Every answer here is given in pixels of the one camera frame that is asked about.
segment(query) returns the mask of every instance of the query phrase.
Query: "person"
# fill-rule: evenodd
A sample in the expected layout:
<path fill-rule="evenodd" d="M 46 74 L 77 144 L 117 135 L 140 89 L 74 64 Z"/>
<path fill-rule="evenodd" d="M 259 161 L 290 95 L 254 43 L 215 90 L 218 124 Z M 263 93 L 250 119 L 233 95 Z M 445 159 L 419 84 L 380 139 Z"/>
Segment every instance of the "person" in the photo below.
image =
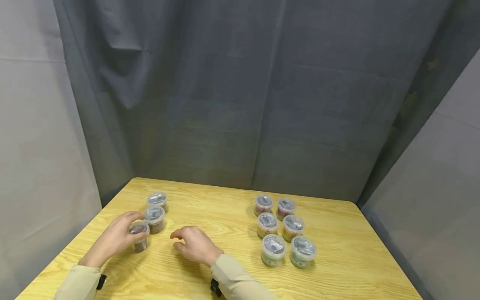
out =
<path fill-rule="evenodd" d="M 74 265 L 55 294 L 55 300 L 92 300 L 100 280 L 100 268 L 113 255 L 125 250 L 148 233 L 129 234 L 130 225 L 145 216 L 127 212 L 118 216 L 105 229 L 85 256 Z M 230 255 L 218 248 L 197 226 L 185 226 L 170 235 L 177 241 L 173 247 L 185 258 L 205 264 L 219 282 L 220 290 L 228 300 L 275 300 L 276 297 L 252 278 Z"/>

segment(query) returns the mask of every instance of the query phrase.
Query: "white wall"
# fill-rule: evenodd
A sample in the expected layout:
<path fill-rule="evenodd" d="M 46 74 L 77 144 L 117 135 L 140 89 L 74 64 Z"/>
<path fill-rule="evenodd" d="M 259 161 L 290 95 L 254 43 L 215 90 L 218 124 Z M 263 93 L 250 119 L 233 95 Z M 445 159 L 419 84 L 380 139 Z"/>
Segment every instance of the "white wall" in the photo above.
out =
<path fill-rule="evenodd" d="M 425 299 L 478 299 L 480 51 L 362 212 Z"/>
<path fill-rule="evenodd" d="M 0 205 L 2 300 L 101 209 L 51 0 L 0 1 Z"/>

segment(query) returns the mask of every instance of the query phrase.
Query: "sleeve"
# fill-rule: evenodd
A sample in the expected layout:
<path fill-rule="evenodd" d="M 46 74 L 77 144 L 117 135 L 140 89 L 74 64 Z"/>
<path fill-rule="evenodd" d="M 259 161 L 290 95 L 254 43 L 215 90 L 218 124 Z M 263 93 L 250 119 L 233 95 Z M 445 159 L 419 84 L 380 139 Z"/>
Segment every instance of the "sleeve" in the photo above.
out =
<path fill-rule="evenodd" d="M 92 300 L 101 275 L 98 268 L 74 265 L 54 300 Z"/>
<path fill-rule="evenodd" d="M 222 254 L 211 266 L 213 277 L 228 300 L 276 300 L 276 297 L 243 270 L 230 255 Z"/>

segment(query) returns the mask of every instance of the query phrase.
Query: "wood grain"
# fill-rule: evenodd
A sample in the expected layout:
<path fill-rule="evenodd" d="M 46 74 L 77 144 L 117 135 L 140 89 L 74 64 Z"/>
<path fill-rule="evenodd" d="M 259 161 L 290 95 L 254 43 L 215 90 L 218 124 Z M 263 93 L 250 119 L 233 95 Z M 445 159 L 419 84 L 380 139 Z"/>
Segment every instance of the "wood grain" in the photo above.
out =
<path fill-rule="evenodd" d="M 253 212 L 259 192 L 143 178 L 131 180 L 17 299 L 52 300 L 69 269 L 104 228 L 125 211 L 145 209 L 147 196 L 156 191 L 168 195 L 166 229 L 150 237 L 143 253 L 129 249 L 105 264 L 102 272 L 108 280 L 96 300 L 215 299 L 210 271 L 181 258 L 172 247 L 170 233 L 185 225 L 202 228 L 279 299 L 420 299 L 353 203 L 266 193 L 275 200 L 287 196 L 296 201 L 296 214 L 306 223 L 304 235 L 318 248 L 307 269 L 292 265 L 290 249 L 279 267 L 269 268 L 260 258 Z"/>

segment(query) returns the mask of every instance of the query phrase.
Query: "clear plastic jar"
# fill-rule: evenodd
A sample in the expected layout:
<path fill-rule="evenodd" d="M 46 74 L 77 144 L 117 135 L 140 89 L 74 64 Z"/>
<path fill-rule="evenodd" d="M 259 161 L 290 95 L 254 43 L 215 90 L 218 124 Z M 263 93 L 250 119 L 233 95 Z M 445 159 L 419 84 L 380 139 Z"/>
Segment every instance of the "clear plastic jar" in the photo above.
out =
<path fill-rule="evenodd" d="M 297 210 L 297 205 L 289 198 L 280 198 L 277 203 L 276 216 L 280 221 L 283 221 L 288 215 L 293 215 Z"/>
<path fill-rule="evenodd" d="M 269 234 L 262 240 L 262 261 L 269 267 L 276 267 L 285 256 L 285 242 L 276 234 Z"/>
<path fill-rule="evenodd" d="M 305 231 L 305 223 L 296 215 L 288 215 L 283 219 L 283 238 L 291 242 L 296 236 L 302 235 Z"/>
<path fill-rule="evenodd" d="M 165 219 L 165 210 L 160 205 L 147 208 L 144 211 L 145 222 L 150 227 L 150 234 L 157 234 L 163 230 L 163 220 Z"/>
<path fill-rule="evenodd" d="M 133 222 L 130 225 L 130 229 L 128 230 L 128 233 L 130 234 L 137 234 L 141 232 L 148 232 L 150 233 L 150 228 L 145 221 L 136 221 Z M 140 253 L 147 249 L 148 247 L 148 238 L 144 238 L 143 240 L 138 240 L 135 243 L 133 243 L 134 251 L 135 253 Z"/>
<path fill-rule="evenodd" d="M 255 215 L 269 213 L 272 211 L 273 200 L 267 195 L 258 195 L 255 197 Z"/>
<path fill-rule="evenodd" d="M 317 247 L 315 247 L 315 244 L 309 238 L 304 236 L 293 238 L 290 260 L 296 267 L 300 269 L 308 267 L 316 255 Z"/>
<path fill-rule="evenodd" d="M 258 216 L 257 234 L 263 239 L 268 234 L 276 234 L 278 221 L 271 213 L 261 213 Z"/>
<path fill-rule="evenodd" d="M 148 196 L 147 198 L 147 206 L 161 206 L 165 212 L 168 211 L 167 206 L 167 194 L 164 192 L 156 192 Z"/>

